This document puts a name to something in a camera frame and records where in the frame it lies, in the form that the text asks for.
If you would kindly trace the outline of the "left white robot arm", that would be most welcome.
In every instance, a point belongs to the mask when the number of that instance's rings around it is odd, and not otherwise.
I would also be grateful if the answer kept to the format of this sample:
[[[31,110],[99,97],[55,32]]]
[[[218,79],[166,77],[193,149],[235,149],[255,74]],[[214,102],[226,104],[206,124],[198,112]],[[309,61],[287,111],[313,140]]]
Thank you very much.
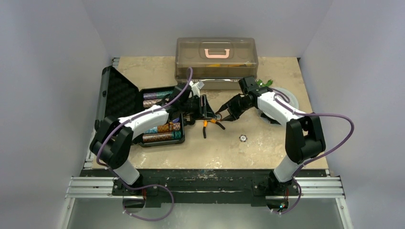
[[[89,150],[101,165],[111,169],[122,180],[130,195],[137,195],[142,190],[142,182],[139,180],[140,172],[128,159],[132,141],[147,130],[181,115],[192,120],[216,118],[206,96],[199,94],[198,86],[180,83],[148,109],[126,117],[106,117],[100,123]]]

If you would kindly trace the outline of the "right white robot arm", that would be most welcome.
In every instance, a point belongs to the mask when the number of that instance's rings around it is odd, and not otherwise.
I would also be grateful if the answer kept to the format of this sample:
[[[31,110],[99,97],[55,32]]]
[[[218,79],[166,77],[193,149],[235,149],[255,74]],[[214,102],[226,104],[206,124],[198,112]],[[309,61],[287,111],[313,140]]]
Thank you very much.
[[[269,87],[260,87],[252,76],[242,78],[238,83],[242,92],[225,102],[217,113],[227,111],[229,114],[222,121],[232,122],[246,110],[255,107],[285,128],[287,156],[269,173],[268,178],[268,189],[280,194],[291,184],[300,166],[325,151],[320,118],[296,110],[282,100],[281,93]]]

